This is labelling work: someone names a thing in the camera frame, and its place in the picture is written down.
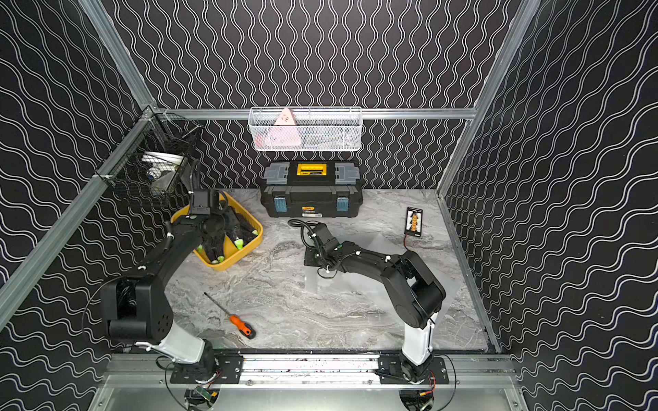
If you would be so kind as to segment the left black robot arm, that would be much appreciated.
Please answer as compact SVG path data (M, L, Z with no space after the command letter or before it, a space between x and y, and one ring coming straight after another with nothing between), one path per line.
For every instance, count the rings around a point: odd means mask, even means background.
M111 340L154 350L202 378L214 375L212 345L176 323L166 285L198 246L224 233L228 207L224 191L196 190L188 214L164 222L163 241L128 272L101 286L102 320Z

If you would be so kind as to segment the clear zip-top bag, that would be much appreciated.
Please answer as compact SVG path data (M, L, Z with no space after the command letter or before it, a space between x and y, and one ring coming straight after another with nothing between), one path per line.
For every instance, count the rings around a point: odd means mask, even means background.
M343 236L344 240L380 253L403 253L404 246L389 241L380 233L366 233ZM472 316L474 308L467 291L459 263L450 247L448 248L418 248L416 252L422 257L428 268L443 285L447 292L447 299L442 304L438 319L455 319L458 314ZM305 266L304 287L307 291L318 296L351 296L366 301L379 308L384 313L397 318L390 298L384 286L362 275L354 273L330 274L325 271L317 272L315 267Z

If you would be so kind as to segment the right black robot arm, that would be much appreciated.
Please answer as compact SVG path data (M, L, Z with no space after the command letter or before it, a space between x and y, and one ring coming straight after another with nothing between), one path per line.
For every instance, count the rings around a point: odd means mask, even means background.
M318 221L291 219L288 225L300 229L304 265L315 266L320 277L353 273L383 285L395 313L405 323L399 378L412 384L426 381L436 318L447 292L423 259L411 250L380 253L353 241L339 241Z

